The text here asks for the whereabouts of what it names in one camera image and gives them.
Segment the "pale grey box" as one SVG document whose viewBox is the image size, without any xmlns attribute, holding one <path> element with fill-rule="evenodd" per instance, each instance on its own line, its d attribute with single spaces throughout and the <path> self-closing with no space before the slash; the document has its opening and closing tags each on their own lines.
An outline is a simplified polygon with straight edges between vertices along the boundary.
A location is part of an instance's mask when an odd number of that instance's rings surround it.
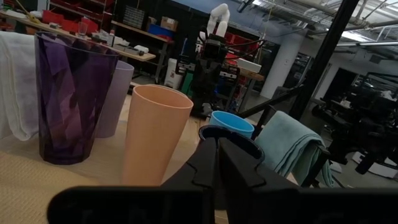
<svg viewBox="0 0 398 224">
<path fill-rule="evenodd" d="M 261 65 L 250 62 L 243 58 L 238 58 L 236 61 L 237 61 L 238 67 L 243 68 L 243 69 L 253 72 L 253 73 L 259 73 L 262 68 Z"/>
</svg>

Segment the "black robot station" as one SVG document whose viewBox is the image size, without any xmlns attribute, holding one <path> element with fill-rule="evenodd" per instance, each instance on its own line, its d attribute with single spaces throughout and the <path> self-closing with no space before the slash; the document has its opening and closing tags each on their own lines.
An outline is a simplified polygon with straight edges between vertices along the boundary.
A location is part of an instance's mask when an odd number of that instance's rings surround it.
<svg viewBox="0 0 398 224">
<path fill-rule="evenodd" d="M 374 164 L 398 171 L 398 75 L 369 72 L 338 98 L 312 109 L 332 128 L 327 158 L 345 165 L 346 156 L 358 152 L 359 174 Z"/>
</svg>

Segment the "white towel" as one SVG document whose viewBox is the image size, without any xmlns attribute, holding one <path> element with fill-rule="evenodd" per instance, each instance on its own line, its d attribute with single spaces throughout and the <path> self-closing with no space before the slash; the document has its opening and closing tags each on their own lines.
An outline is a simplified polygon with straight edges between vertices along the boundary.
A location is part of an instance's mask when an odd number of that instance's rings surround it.
<svg viewBox="0 0 398 224">
<path fill-rule="evenodd" d="M 0 31 L 0 139 L 26 141 L 38 130 L 34 36 Z"/>
</svg>

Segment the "wooden shelf with black frame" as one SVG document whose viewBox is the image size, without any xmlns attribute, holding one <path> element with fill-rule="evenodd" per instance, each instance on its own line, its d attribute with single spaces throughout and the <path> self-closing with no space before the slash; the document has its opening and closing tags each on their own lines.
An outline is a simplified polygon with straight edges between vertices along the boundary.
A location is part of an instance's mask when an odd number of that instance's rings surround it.
<svg viewBox="0 0 398 224">
<path fill-rule="evenodd" d="M 121 179 L 127 117 L 131 96 L 127 95 L 120 113 L 115 135 L 110 138 L 95 139 L 89 158 L 81 163 L 57 166 L 45 162 L 39 155 L 38 136 L 28 141 L 20 141 L 13 135 L 0 140 L 0 171 L 10 171 L 14 177 L 20 173 L 14 161 L 37 162 L 43 168 L 60 168 L 93 179 L 103 185 L 116 185 Z M 169 179 L 195 152 L 200 141 L 198 130 L 208 124 L 208 120 L 191 117 L 186 122 L 181 138 L 166 168 L 163 181 Z"/>
</svg>

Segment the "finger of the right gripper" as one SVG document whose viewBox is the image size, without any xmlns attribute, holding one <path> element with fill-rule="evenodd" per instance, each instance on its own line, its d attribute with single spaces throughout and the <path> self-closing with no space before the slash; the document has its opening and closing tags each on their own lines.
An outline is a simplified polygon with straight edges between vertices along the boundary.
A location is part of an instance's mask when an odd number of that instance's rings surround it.
<svg viewBox="0 0 398 224">
<path fill-rule="evenodd" d="M 193 108 L 191 115 L 194 117 L 205 117 L 203 110 L 203 102 L 205 99 L 205 86 L 206 86 L 206 74 L 195 74 L 191 82 L 192 101 Z"/>
<path fill-rule="evenodd" d="M 219 73 L 214 73 L 209 76 L 208 82 L 208 96 L 207 102 L 210 106 L 210 113 L 216 109 L 217 100 L 217 85 L 220 79 Z"/>
</svg>

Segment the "teal towel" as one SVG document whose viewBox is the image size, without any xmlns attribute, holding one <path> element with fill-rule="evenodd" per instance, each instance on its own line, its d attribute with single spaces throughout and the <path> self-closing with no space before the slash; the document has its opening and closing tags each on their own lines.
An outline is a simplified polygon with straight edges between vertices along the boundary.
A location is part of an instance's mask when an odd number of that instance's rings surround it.
<svg viewBox="0 0 398 224">
<path fill-rule="evenodd" d="M 283 111 L 276 111 L 255 143 L 262 149 L 263 163 L 282 177 L 292 174 L 303 184 L 310 169 L 326 148 L 321 136 Z"/>
</svg>

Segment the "cardboard box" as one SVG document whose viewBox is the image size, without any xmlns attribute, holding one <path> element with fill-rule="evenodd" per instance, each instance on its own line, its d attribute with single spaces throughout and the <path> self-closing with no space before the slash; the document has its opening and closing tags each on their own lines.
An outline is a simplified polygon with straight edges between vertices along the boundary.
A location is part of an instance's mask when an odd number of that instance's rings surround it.
<svg viewBox="0 0 398 224">
<path fill-rule="evenodd" d="M 169 17 L 162 16 L 160 26 L 164 29 L 175 32 L 178 27 L 178 21 Z"/>
</svg>

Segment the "white column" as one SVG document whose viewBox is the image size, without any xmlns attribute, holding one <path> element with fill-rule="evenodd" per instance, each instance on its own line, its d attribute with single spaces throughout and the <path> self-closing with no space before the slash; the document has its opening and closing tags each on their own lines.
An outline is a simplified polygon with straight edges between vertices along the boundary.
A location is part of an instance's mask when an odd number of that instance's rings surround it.
<svg viewBox="0 0 398 224">
<path fill-rule="evenodd" d="M 279 51 L 260 92 L 262 97 L 271 99 L 277 87 L 284 84 L 304 38 L 301 34 L 289 34 L 282 39 Z"/>
</svg>

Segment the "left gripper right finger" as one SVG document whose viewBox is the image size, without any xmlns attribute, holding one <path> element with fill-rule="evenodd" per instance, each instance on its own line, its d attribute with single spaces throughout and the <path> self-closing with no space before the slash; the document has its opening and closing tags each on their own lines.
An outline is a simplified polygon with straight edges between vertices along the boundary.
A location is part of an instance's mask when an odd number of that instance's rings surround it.
<svg viewBox="0 0 398 224">
<path fill-rule="evenodd" d="M 299 189 L 227 139 L 220 140 L 220 174 L 227 199 L 264 198 Z"/>
</svg>

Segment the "dark purple round object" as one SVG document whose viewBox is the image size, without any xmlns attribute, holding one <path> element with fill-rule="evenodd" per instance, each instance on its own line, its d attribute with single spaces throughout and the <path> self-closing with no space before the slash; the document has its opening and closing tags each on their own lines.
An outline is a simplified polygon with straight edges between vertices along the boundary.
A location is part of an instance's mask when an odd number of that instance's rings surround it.
<svg viewBox="0 0 398 224">
<path fill-rule="evenodd" d="M 117 62 L 98 122 L 97 138 L 109 138 L 115 134 L 133 73 L 134 67 L 132 65 L 121 60 Z"/>
</svg>

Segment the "blue bin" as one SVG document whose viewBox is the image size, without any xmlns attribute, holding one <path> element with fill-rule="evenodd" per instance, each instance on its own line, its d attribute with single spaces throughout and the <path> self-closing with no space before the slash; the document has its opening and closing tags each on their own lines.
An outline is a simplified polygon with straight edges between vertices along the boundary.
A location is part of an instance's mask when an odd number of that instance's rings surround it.
<svg viewBox="0 0 398 224">
<path fill-rule="evenodd" d="M 165 39 L 171 40 L 174 37 L 173 31 L 163 28 L 161 26 L 155 25 L 155 24 L 151 24 L 147 31 L 150 34 L 157 35 L 157 36 L 159 36 L 161 38 L 165 38 Z"/>
</svg>

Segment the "purple glass tumbler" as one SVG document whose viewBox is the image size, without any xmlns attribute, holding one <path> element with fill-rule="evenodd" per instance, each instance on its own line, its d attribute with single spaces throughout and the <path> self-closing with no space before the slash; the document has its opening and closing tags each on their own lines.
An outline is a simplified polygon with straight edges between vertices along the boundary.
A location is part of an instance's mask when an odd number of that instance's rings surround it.
<svg viewBox="0 0 398 224">
<path fill-rule="evenodd" d="M 90 156 L 119 55 L 92 41 L 35 34 L 39 152 L 56 165 Z"/>
</svg>

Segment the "orange cup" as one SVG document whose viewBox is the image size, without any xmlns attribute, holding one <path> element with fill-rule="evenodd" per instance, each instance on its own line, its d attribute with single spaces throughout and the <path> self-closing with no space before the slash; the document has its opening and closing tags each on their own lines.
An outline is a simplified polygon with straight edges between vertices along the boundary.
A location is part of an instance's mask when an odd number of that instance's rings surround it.
<svg viewBox="0 0 398 224">
<path fill-rule="evenodd" d="M 162 183 L 192 108 L 193 102 L 173 89 L 159 85 L 133 88 L 121 176 L 123 185 Z"/>
</svg>

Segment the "dark blue speckled mug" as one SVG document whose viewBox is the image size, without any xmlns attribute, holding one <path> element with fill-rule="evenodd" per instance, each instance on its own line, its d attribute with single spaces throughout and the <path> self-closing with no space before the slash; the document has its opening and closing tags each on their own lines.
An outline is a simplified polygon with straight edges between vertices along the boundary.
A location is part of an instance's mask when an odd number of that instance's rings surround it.
<svg viewBox="0 0 398 224">
<path fill-rule="evenodd" d="M 215 125 L 205 125 L 199 129 L 198 135 L 200 137 L 200 142 L 205 141 L 208 138 L 215 139 L 217 147 L 219 147 L 219 141 L 221 138 L 228 139 L 257 161 L 264 161 L 264 152 L 253 140 L 227 128 Z"/>
</svg>

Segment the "blue bowl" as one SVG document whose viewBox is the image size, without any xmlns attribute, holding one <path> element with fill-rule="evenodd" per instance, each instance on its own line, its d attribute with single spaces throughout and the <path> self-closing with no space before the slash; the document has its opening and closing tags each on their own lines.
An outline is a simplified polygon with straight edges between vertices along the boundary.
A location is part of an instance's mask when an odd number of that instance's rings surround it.
<svg viewBox="0 0 398 224">
<path fill-rule="evenodd" d="M 254 126 L 239 116 L 225 111 L 213 111 L 209 120 L 210 125 L 221 126 L 232 132 L 251 138 Z"/>
</svg>

